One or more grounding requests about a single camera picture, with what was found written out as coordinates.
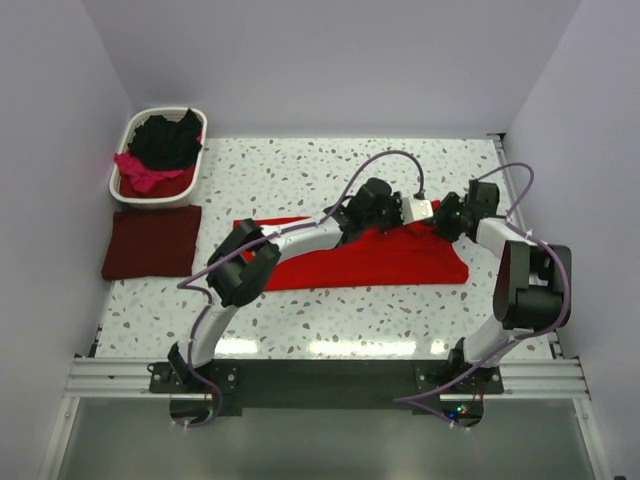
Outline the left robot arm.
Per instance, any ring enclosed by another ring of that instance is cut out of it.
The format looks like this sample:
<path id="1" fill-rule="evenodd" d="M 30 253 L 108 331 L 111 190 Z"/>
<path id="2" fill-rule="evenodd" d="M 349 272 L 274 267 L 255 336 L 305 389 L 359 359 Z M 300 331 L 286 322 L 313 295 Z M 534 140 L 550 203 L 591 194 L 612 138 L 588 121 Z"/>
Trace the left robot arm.
<path id="1" fill-rule="evenodd" d="M 337 203 L 313 217 L 267 226 L 252 219 L 241 221 L 211 255 L 205 270 L 179 284 L 181 289 L 195 290 L 193 282 L 205 277 L 207 303 L 186 338 L 169 351 L 168 361 L 177 382 L 188 385 L 200 381 L 209 391 L 216 389 L 198 369 L 213 360 L 231 319 L 261 296 L 278 265 L 343 247 L 360 239 L 368 229 L 402 226 L 409 219 L 411 202 L 385 181 L 371 178 L 346 204 Z"/>

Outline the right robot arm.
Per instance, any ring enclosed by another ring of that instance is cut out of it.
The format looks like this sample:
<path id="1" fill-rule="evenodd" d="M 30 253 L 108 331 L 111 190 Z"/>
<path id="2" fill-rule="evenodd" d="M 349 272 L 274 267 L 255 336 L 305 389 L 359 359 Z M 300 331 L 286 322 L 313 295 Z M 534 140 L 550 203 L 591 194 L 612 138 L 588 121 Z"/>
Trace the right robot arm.
<path id="1" fill-rule="evenodd" d="M 455 241 L 464 235 L 500 261 L 491 316 L 427 375 L 440 390 L 469 377 L 488 380 L 519 343 L 563 327 L 570 317 L 571 249 L 536 240 L 498 216 L 499 200 L 497 185 L 471 180 L 463 197 L 447 194 L 434 214 L 436 236 Z"/>

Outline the bright red t-shirt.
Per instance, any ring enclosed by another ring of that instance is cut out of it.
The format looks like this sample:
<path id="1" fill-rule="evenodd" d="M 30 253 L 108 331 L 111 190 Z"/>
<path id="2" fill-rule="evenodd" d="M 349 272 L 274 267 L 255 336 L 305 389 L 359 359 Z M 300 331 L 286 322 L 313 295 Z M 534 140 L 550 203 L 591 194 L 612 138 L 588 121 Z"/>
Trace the bright red t-shirt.
<path id="1" fill-rule="evenodd" d="M 433 228 L 412 223 L 386 232 L 368 229 L 355 242 L 280 263 L 266 290 L 403 285 L 459 285 L 469 267 Z"/>

